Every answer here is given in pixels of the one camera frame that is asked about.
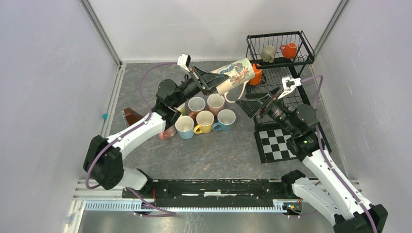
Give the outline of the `light pink hexagonal mug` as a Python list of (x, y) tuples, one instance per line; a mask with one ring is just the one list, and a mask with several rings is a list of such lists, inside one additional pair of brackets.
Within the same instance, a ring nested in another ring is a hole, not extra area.
[(225, 98), (218, 93), (208, 96), (206, 103), (209, 111), (216, 117), (218, 113), (224, 108)]

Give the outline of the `salmon floral mug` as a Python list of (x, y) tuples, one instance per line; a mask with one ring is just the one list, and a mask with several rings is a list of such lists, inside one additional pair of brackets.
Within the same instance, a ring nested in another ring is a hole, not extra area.
[(190, 110), (189, 117), (193, 120), (196, 119), (196, 116), (205, 109), (206, 102), (201, 97), (193, 97), (188, 101), (188, 108)]

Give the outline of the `orange ribbed mug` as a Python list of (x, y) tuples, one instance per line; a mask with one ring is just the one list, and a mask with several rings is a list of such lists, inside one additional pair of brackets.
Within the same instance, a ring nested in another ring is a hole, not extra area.
[(249, 81), (249, 85), (258, 85), (262, 82), (262, 69), (259, 69), (259, 64), (252, 64), (252, 68), (254, 71), (255, 76)]

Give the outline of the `cream floral mug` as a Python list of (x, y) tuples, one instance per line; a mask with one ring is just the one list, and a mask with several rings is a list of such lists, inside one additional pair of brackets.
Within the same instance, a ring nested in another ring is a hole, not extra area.
[(235, 89), (242, 84), (242, 91), (238, 99), (240, 99), (245, 91), (248, 82), (255, 77), (255, 72), (248, 58), (243, 58), (232, 62), (226, 66), (211, 71), (211, 73), (227, 75), (228, 78), (217, 86), (217, 92), (220, 96), (224, 96), (228, 103), (235, 103), (227, 98), (230, 90)]

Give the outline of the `teal blue mug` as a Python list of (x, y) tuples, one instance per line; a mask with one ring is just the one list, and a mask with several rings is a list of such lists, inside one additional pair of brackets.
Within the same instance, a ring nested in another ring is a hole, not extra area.
[(217, 120), (218, 121), (212, 125), (212, 130), (228, 132), (236, 120), (236, 115), (232, 110), (223, 109), (218, 113)]

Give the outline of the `beige grey mug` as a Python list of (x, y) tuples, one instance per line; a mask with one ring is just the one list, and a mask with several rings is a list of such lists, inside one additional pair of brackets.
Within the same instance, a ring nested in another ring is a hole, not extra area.
[(260, 57), (261, 60), (267, 63), (273, 63), (275, 61), (276, 49), (271, 45), (267, 45), (263, 48)]

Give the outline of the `light blue hexagonal mug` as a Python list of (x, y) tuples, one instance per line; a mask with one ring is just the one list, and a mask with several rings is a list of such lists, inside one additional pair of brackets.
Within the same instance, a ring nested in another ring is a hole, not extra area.
[(191, 139), (194, 136), (194, 121), (189, 116), (181, 116), (175, 123), (178, 135), (182, 139)]

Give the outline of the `small orange cup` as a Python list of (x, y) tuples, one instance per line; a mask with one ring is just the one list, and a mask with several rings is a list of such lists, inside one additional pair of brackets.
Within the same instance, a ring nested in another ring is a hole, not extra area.
[(293, 59), (297, 54), (297, 45), (293, 42), (281, 45), (279, 49), (281, 50), (283, 57), (287, 59)]

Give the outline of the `pink patterned mug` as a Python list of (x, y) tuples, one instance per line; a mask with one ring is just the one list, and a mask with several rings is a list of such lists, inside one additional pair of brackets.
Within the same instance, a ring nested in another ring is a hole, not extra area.
[(165, 141), (175, 135), (176, 135), (176, 128), (175, 126), (171, 126), (167, 130), (159, 134), (159, 139)]

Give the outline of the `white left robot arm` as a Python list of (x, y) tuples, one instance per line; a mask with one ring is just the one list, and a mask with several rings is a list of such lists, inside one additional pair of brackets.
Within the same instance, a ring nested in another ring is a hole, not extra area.
[(110, 137), (92, 138), (83, 165), (87, 172), (86, 187), (93, 189), (89, 180), (94, 179), (95, 188), (110, 190), (119, 185), (134, 189), (141, 198), (150, 196), (153, 185), (148, 181), (149, 176), (139, 169), (124, 168), (123, 160), (142, 143), (174, 125), (181, 116), (178, 106), (200, 92), (214, 93), (226, 80), (229, 76), (225, 73), (205, 72), (195, 66), (189, 67), (188, 78), (181, 84), (171, 79), (162, 80), (157, 88), (156, 103), (146, 116)]

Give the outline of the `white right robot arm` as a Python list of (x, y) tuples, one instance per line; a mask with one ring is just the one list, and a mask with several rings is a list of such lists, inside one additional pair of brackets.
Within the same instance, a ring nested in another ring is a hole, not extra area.
[(291, 152), (318, 178), (324, 189), (312, 184), (299, 170), (282, 176), (281, 193), (298, 196), (321, 213), (336, 233), (381, 233), (388, 212), (382, 204), (372, 204), (333, 162), (319, 132), (316, 109), (300, 104), (290, 110), (278, 95), (279, 88), (264, 94), (247, 94), (235, 103), (249, 117), (272, 118), (291, 135)]

